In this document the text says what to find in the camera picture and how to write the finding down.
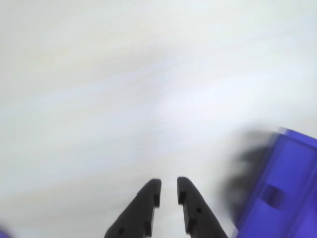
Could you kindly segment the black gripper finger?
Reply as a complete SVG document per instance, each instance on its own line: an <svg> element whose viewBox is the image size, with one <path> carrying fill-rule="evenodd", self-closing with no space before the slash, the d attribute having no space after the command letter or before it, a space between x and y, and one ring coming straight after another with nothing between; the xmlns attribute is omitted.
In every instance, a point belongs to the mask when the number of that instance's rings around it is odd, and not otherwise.
<svg viewBox="0 0 317 238"><path fill-rule="evenodd" d="M192 238L225 238L226 233L204 198L187 177L177 178L178 204L183 207L186 234Z"/></svg>
<svg viewBox="0 0 317 238"><path fill-rule="evenodd" d="M160 206L161 180L149 180L108 228L105 238L150 238L155 208Z"/></svg>

